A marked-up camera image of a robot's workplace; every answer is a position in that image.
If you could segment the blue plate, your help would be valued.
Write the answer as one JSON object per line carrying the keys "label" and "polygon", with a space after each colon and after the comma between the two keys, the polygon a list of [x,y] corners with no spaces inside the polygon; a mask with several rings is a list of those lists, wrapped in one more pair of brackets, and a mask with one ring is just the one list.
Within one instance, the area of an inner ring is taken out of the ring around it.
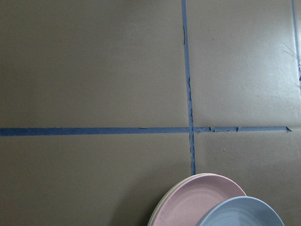
{"label": "blue plate", "polygon": [[283,226],[279,215],[265,202],[240,196],[211,208],[198,226]]}

